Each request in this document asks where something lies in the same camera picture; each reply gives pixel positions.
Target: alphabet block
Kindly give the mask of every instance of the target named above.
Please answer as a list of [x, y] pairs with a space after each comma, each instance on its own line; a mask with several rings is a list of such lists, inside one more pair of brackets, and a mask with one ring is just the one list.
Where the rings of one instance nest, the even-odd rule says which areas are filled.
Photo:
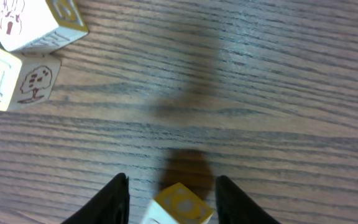
[[74, 0], [0, 0], [0, 42], [9, 52], [47, 54], [88, 32]]
[[60, 61], [49, 55], [10, 54], [0, 48], [0, 110], [15, 110], [49, 98]]
[[141, 224], [206, 224], [213, 211], [183, 184], [161, 191], [151, 201]]

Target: tree drawing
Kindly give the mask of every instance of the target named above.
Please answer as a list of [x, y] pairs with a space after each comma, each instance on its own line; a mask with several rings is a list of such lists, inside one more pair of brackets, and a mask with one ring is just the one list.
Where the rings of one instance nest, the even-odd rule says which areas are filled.
[[18, 103], [28, 104], [41, 100], [44, 96], [37, 96], [38, 91], [46, 90], [52, 83], [52, 71], [46, 66], [39, 66], [25, 76], [20, 87], [22, 94], [32, 92], [32, 97], [20, 100]]

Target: yellow-edged block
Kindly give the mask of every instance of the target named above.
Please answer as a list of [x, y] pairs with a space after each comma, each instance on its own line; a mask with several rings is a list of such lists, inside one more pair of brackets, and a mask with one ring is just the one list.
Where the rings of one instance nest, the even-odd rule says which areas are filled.
[[0, 42], [8, 52], [47, 54], [88, 32], [74, 0], [0, 0]]
[[183, 184], [161, 191], [150, 203], [141, 224], [204, 224], [213, 210]]

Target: white block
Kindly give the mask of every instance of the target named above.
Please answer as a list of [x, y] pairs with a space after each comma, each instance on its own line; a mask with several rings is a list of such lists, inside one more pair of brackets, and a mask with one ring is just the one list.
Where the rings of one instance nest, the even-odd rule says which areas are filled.
[[140, 224], [207, 224], [213, 211], [183, 184], [161, 191]]
[[0, 110], [15, 110], [49, 98], [60, 61], [49, 55], [10, 54], [0, 48]]
[[0, 0], [0, 42], [9, 52], [50, 53], [88, 32], [74, 0]]

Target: wooden table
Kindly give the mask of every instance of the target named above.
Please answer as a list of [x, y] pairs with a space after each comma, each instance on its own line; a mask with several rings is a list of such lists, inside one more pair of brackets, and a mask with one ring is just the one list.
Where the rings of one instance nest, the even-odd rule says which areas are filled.
[[50, 100], [0, 112], [0, 223], [60, 223], [119, 172], [130, 223], [178, 181], [216, 207], [219, 175], [282, 223], [358, 223], [358, 1], [78, 4]]

